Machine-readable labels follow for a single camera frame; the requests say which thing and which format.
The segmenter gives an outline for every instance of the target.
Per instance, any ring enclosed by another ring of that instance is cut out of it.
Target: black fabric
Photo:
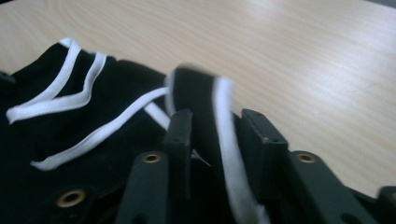
[[[98,197],[125,182],[134,157],[152,150],[164,130],[143,110],[135,114],[86,155],[42,172],[31,160],[65,150],[97,127],[117,117],[142,94],[163,86],[164,75],[145,66],[108,57],[96,79],[90,102],[80,109],[19,120],[12,125],[7,109],[24,103],[48,87],[58,74],[67,48],[50,47],[34,63],[14,74],[17,92],[1,98],[0,104],[0,223],[29,223],[48,197],[67,186],[92,187]],[[59,95],[82,90],[93,55],[82,51],[68,82]]]
[[[140,110],[89,153],[48,172],[31,166],[30,161],[44,160],[74,146],[116,118],[142,94],[163,86],[163,74],[137,63],[107,57],[87,105],[9,125],[7,110],[46,89],[59,73],[66,55],[66,47],[53,45],[13,75],[17,80],[13,94],[0,94],[0,223],[42,223],[40,217],[46,215],[46,208],[54,203],[52,200],[59,192],[74,186],[91,189],[98,200],[109,197],[124,186],[134,158],[142,152],[158,149],[164,136],[163,128]],[[94,54],[79,53],[71,77],[58,97],[82,90],[93,59]],[[190,69],[177,69],[173,92],[176,108],[193,112],[193,148],[212,166],[192,161],[191,198],[171,200],[171,223],[234,223],[224,186],[212,108],[215,79]],[[164,108],[163,98],[156,99],[155,103]]]
[[[211,172],[215,177],[212,180],[215,184],[211,192],[216,192],[218,200],[213,202],[217,203],[217,206],[211,208],[217,214],[227,214],[225,217],[231,217],[212,101],[216,78],[200,71],[179,67],[175,72],[173,100],[176,111],[189,109],[192,112],[192,143],[198,153],[212,165]]]

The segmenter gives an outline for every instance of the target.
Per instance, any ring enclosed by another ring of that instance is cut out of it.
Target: brass eyelet
[[[143,158],[143,162],[145,163],[154,163],[161,160],[161,156],[158,154],[149,154]]]
[[[299,161],[305,162],[305,163],[314,163],[317,161],[317,159],[315,159],[315,157],[306,154],[306,153],[300,153],[297,155],[297,159]]]
[[[62,208],[72,207],[84,201],[85,197],[86,193],[82,189],[70,190],[58,198],[56,205]]]

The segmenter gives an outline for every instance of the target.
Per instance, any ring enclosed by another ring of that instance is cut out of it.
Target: black garment
[[[46,208],[67,189],[90,189],[98,200],[122,190],[134,158],[159,149],[166,120],[181,109],[192,111],[192,148],[210,166],[192,160],[191,198],[171,199],[170,223],[262,221],[232,112],[222,105],[231,97],[225,78],[179,67],[165,80],[72,39],[12,77],[12,91],[0,93],[0,223],[46,223],[43,217],[54,216]],[[158,121],[143,109],[148,104],[168,114]]]

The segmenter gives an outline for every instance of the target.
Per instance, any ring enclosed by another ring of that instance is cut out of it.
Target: light wood surface
[[[67,36],[167,73],[180,63],[235,82],[234,111],[266,115],[291,150],[347,186],[396,185],[396,9],[360,0],[35,0],[0,6],[0,69]]]

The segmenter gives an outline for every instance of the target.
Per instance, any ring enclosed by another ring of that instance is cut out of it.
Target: wood grain
[[[396,9],[359,0],[35,0],[0,6],[0,69],[66,36],[168,73],[193,63],[235,83],[290,149],[347,186],[396,185]]]

